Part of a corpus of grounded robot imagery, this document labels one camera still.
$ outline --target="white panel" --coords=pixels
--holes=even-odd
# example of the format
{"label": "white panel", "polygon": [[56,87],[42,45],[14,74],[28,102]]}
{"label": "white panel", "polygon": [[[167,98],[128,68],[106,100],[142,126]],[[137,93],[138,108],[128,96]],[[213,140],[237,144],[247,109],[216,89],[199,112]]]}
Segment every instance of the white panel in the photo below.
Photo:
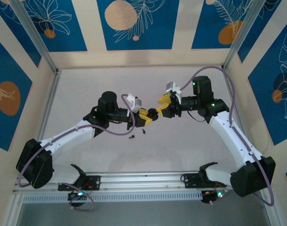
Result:
{"label": "white panel", "polygon": [[53,73],[43,60],[37,68],[23,47],[14,37],[0,17],[0,43],[32,80],[27,101],[24,105],[9,151],[0,148],[0,225],[6,213],[6,205],[18,175],[16,163],[25,142],[36,136],[41,122],[43,109],[53,80]]}
{"label": "white panel", "polygon": [[153,66],[153,65],[221,65],[229,49],[126,50],[101,52],[52,52],[58,68]]}
{"label": "white panel", "polygon": [[[197,67],[129,67],[63,70],[44,138],[71,127],[97,104],[104,91],[118,95],[132,93],[144,108],[159,107],[158,99],[170,81],[183,86]],[[201,73],[212,81],[215,98],[230,106],[230,97],[221,72],[208,69]],[[192,87],[183,96],[193,96]],[[123,133],[126,124],[110,125]],[[232,156],[220,136],[206,122],[198,123],[185,112],[182,118],[161,118],[144,128],[135,129],[134,139],[102,133],[85,142],[57,162],[76,164],[88,172],[140,172],[198,170],[212,161],[230,162]]]}

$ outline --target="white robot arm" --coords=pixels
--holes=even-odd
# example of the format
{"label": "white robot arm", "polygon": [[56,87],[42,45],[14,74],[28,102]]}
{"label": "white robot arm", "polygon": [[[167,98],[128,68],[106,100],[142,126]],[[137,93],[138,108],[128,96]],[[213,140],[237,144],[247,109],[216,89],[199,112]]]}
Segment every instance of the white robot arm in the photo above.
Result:
{"label": "white robot arm", "polygon": [[267,187],[256,159],[262,165],[270,183],[275,169],[274,160],[271,157],[264,158],[234,122],[226,104],[220,99],[214,99],[211,82],[207,76],[194,78],[192,84],[196,96],[182,97],[180,90],[177,90],[179,87],[173,82],[168,83],[168,93],[158,101],[164,104],[157,108],[158,113],[163,117],[172,118],[175,115],[181,117],[182,111],[197,110],[221,136],[236,163],[235,169],[229,169],[216,162],[201,166],[198,177],[192,177],[197,181],[192,183],[205,185],[204,187],[217,182],[224,186],[229,185],[241,197]]}
{"label": "white robot arm", "polygon": [[33,188],[40,188],[48,182],[73,184],[80,176],[81,170],[75,165],[54,164],[60,155],[96,137],[109,127],[110,122],[125,122],[127,129],[131,127],[133,129],[147,126],[158,118],[155,109],[147,111],[142,108],[141,100],[131,94],[127,95],[127,100],[130,102],[128,109],[118,108],[116,100],[114,92],[104,92],[98,100],[98,105],[75,126],[40,142],[35,139],[29,140],[16,165],[16,169],[21,173],[20,176],[23,175]]}

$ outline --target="black bracket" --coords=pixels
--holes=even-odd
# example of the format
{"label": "black bracket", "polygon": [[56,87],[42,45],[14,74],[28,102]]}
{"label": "black bracket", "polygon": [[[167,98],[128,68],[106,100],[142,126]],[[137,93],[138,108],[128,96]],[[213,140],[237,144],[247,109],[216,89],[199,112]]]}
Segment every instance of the black bracket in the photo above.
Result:
{"label": "black bracket", "polygon": [[219,198],[217,192],[214,191],[202,191],[202,197],[201,202],[206,204],[209,204],[210,201],[214,202]]}
{"label": "black bracket", "polygon": [[217,162],[211,162],[200,167],[198,173],[185,173],[181,176],[181,181],[184,182],[185,188],[210,188],[219,185],[220,187],[226,187],[227,185],[211,181],[206,174],[206,168],[215,165]]}
{"label": "black bracket", "polygon": [[[68,201],[85,201],[87,200],[87,196],[85,195],[78,195],[78,193],[74,193],[74,192],[71,192],[68,194]],[[71,202],[71,205],[73,207],[80,207],[82,206],[83,204],[85,204],[84,202]]]}
{"label": "black bracket", "polygon": [[[99,191],[101,176],[85,176],[83,178],[84,183],[78,186],[83,191]],[[74,191],[73,188],[68,187],[64,184],[58,185],[58,191]]]}
{"label": "black bracket", "polygon": [[199,173],[185,173],[181,177],[181,181],[184,182],[185,188],[210,188],[215,187],[215,182],[203,181],[199,177]]}

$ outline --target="purple cable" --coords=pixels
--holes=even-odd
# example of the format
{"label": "purple cable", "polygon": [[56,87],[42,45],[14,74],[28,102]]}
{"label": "purple cable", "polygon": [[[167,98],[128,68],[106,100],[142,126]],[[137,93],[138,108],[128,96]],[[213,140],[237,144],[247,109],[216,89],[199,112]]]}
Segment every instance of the purple cable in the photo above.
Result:
{"label": "purple cable", "polygon": [[[125,99],[124,99],[124,97],[127,97],[127,96],[128,96],[127,94],[122,94],[122,95],[121,95],[121,98],[122,98],[124,104],[126,105],[126,107],[128,108],[128,110],[130,111],[130,114],[131,114],[131,117],[132,117],[132,122],[133,122],[132,128],[131,128],[128,132],[126,132],[126,133],[114,133],[114,132],[111,132],[111,131],[109,131],[109,130],[107,130],[107,129],[105,129],[105,128],[102,128],[101,126],[97,126],[97,125],[84,125],[84,126],[78,127],[78,129],[87,128],[87,127],[93,127],[93,128],[101,129],[101,130],[104,131],[104,132],[107,132],[107,133],[109,133],[109,134],[116,135],[116,136],[125,136],[125,135],[128,135],[128,134],[132,133],[132,131],[133,131],[134,128],[135,128],[135,116],[134,116],[134,113],[132,112],[130,106],[128,105],[128,103],[127,103],[127,102],[125,101]],[[30,165],[30,163],[31,163],[45,148],[47,148],[49,145],[52,146],[52,143],[58,141],[59,139],[63,138],[64,136],[66,136],[66,135],[68,135],[68,134],[70,134],[70,133],[72,133],[72,132],[74,132],[74,131],[77,131],[77,129],[76,129],[76,128],[71,129],[71,130],[69,130],[69,131],[63,133],[62,135],[60,135],[60,136],[54,138],[54,139],[51,141],[51,143],[47,143],[47,144],[45,144],[43,147],[41,147],[41,148],[28,160],[28,162],[25,164],[25,166],[24,166],[23,169],[21,170],[21,173],[19,174],[19,176],[18,176],[18,178],[17,178],[17,185],[18,185],[18,187],[27,187],[27,186],[30,185],[30,184],[21,185],[21,179],[22,179],[22,177],[23,177],[23,175],[24,175],[26,169],[27,169],[28,166]]]}
{"label": "purple cable", "polygon": [[[206,66],[203,67],[201,69],[199,69],[196,73],[194,73],[194,75],[190,78],[190,80],[180,89],[181,91],[184,90],[189,84],[190,82],[203,70],[205,69],[209,69],[209,68],[213,68],[213,69],[217,69],[219,71],[221,71],[224,76],[229,80],[231,87],[232,87],[232,102],[231,102],[231,107],[230,107],[230,113],[229,113],[229,123],[230,126],[232,127],[232,129],[234,130],[234,132],[237,134],[238,138],[240,138],[240,140],[243,142],[243,144],[245,145],[245,147],[247,148],[247,150],[250,152],[252,151],[250,146],[247,144],[247,142],[244,140],[244,138],[240,135],[240,133],[238,132],[238,130],[232,126],[232,112],[233,112],[233,108],[236,102],[236,90],[235,90],[235,86],[234,83],[231,79],[231,77],[228,75],[228,73],[226,71],[224,71],[223,69],[217,67],[217,66]],[[273,206],[274,205],[274,195],[273,195],[273,191],[272,191],[272,187],[271,184],[269,182],[269,179],[265,173],[265,170],[263,169],[262,165],[260,164],[260,162],[258,161],[258,159],[256,158],[256,156],[254,154],[251,155],[252,158],[255,160],[256,164],[258,165],[258,167],[260,168],[261,172],[262,172],[262,176],[265,179],[266,185],[268,187],[269,193],[270,193],[270,198],[271,198],[271,203],[268,203],[267,201],[265,201],[262,197],[258,196],[257,194],[254,194],[256,197],[258,197],[260,200],[262,200],[266,205],[268,206]]]}
{"label": "purple cable", "polygon": [[91,207],[90,209],[82,210],[82,209],[75,208],[74,206],[72,206],[72,199],[71,199],[71,201],[69,202],[69,205],[70,205],[71,209],[76,210],[76,211],[80,211],[80,212],[88,212],[88,211],[91,211],[91,210],[94,209],[94,207],[95,207],[95,202],[94,202],[93,199],[89,196],[88,193],[84,192],[82,189],[79,189],[78,187],[75,187],[74,185],[71,185],[71,184],[68,184],[68,183],[63,183],[63,184],[66,185],[66,186],[68,186],[68,187],[71,187],[71,188],[73,188],[73,189],[75,189],[75,190],[77,190],[77,191],[79,191],[79,192],[82,192],[82,193],[93,203],[93,205],[92,205],[92,207]]}

